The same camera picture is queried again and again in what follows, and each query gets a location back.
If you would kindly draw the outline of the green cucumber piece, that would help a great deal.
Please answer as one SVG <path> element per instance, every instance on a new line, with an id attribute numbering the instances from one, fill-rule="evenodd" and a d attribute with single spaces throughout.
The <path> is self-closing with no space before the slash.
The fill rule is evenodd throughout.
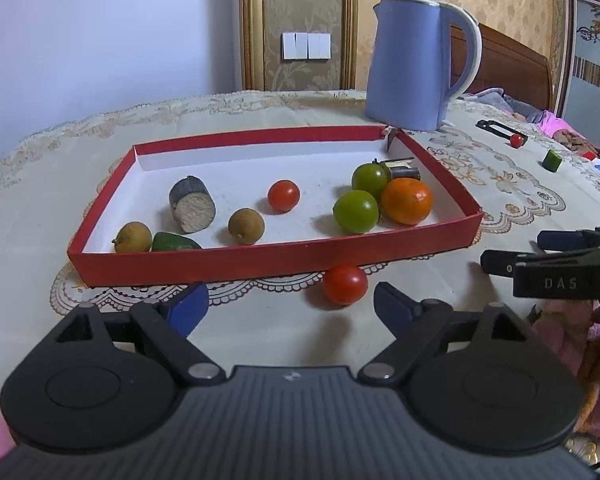
<path id="1" fill-rule="evenodd" d="M 157 232 L 151 243 L 153 252 L 177 252 L 178 250 L 197 250 L 201 246 L 183 235 L 170 232 Z"/>
<path id="2" fill-rule="evenodd" d="M 541 162 L 541 166 L 549 172 L 556 172 L 561 164 L 562 156 L 554 150 L 548 150 Z"/>

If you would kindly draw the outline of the red cherry tomato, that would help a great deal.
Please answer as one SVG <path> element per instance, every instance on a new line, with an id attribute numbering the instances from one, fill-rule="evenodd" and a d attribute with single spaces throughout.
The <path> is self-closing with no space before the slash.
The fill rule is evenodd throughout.
<path id="1" fill-rule="evenodd" d="M 364 297 L 368 289 L 365 272 L 358 266 L 333 266 L 323 275 L 325 296 L 338 306 L 350 306 Z"/>
<path id="2" fill-rule="evenodd" d="M 518 133 L 514 133 L 509 138 L 509 144 L 513 148 L 521 148 L 524 145 L 524 137 Z"/>
<path id="3" fill-rule="evenodd" d="M 291 211 L 299 202 L 300 188 L 291 180 L 279 180 L 268 190 L 268 204 L 280 214 Z"/>

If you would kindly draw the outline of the round brown longan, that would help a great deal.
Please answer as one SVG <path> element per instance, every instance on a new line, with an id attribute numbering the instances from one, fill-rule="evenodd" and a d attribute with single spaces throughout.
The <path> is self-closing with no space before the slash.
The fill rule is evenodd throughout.
<path id="1" fill-rule="evenodd" d="M 257 211 L 251 208 L 242 208 L 230 216 L 227 229 L 236 243 L 253 245 L 263 236 L 265 223 Z"/>

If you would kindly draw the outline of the orange tangerine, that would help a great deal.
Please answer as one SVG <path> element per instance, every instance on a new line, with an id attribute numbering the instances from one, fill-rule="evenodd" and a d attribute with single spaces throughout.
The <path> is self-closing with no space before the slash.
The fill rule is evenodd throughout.
<path id="1" fill-rule="evenodd" d="M 391 180 L 380 194 L 384 216 L 404 226 L 417 226 L 424 221 L 430 214 L 433 201 L 429 186 L 412 178 Z"/>

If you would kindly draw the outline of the large green tomato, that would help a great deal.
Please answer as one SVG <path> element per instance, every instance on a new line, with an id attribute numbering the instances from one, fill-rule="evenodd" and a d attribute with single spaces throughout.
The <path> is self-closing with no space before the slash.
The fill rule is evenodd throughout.
<path id="1" fill-rule="evenodd" d="M 344 193 L 332 207 L 338 226 L 350 234 L 370 232 L 379 220 L 379 208 L 375 197 L 363 190 Z"/>

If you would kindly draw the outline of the small green tomato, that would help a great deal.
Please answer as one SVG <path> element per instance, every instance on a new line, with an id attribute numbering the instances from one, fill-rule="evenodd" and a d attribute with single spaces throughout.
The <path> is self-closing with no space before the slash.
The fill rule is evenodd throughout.
<path id="1" fill-rule="evenodd" d="M 378 200 L 388 181 L 388 174 L 381 164 L 368 162 L 354 170 L 351 177 L 351 188 L 370 193 Z"/>

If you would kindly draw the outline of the pink bedding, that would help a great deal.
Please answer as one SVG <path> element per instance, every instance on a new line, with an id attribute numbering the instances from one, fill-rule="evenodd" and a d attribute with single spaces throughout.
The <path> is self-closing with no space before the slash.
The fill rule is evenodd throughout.
<path id="1" fill-rule="evenodd" d="M 588 160 L 600 158 L 600 147 L 574 130 L 568 122 L 557 117 L 550 110 L 539 110 L 531 104 L 512 98 L 502 88 L 489 88 L 476 94 L 466 94 L 465 98 L 494 106 L 506 114 L 521 117 L 524 122 L 536 125 L 542 133 L 562 144 L 569 151 Z"/>

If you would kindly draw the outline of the red shallow cardboard tray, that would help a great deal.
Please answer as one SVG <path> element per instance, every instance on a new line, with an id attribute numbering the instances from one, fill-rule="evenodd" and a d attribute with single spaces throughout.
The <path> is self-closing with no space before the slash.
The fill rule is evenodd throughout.
<path id="1" fill-rule="evenodd" d="M 349 234 L 332 208 L 366 162 L 407 158 L 430 188 L 416 226 L 382 220 Z M 196 177 L 215 206 L 175 252 L 114 250 L 125 224 L 172 231 L 171 188 Z M 469 246 L 483 212 L 464 185 L 414 136 L 386 127 L 318 126 L 183 136 L 134 145 L 87 211 L 68 248 L 90 286 L 140 286 L 267 278 L 447 252 Z"/>

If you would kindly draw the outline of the brown wooden headboard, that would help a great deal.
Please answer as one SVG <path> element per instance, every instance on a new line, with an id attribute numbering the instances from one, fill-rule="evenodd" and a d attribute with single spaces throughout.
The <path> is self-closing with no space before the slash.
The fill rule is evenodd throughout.
<path id="1" fill-rule="evenodd" d="M 502 88 L 512 98 L 547 110 L 552 104 L 548 59 L 517 40 L 480 24 L 482 57 L 467 92 Z"/>

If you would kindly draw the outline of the blue electric kettle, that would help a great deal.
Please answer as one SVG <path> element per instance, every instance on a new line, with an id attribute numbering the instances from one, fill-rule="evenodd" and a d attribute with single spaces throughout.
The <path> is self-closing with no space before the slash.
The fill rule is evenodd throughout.
<path id="1" fill-rule="evenodd" d="M 475 80 L 481 63 L 478 20 L 453 3 L 434 0 L 380 0 L 366 86 L 365 114 L 388 126 L 434 131 L 449 102 Z M 451 28 L 463 32 L 467 55 L 452 82 Z"/>

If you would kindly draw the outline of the white wall switch panel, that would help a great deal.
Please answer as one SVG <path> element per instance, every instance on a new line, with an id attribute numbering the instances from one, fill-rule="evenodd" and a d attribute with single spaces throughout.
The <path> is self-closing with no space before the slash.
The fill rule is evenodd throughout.
<path id="1" fill-rule="evenodd" d="M 326 61 L 332 57 L 332 35 L 328 32 L 283 32 L 284 61 Z"/>

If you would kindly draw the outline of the gold picture frame moulding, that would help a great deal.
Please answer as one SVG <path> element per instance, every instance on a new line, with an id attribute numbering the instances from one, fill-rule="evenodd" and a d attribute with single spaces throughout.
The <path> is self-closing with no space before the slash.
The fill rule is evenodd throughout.
<path id="1" fill-rule="evenodd" d="M 355 87 L 358 0 L 237 0 L 240 82 L 246 90 Z M 283 34 L 329 34 L 328 58 L 283 58 Z"/>

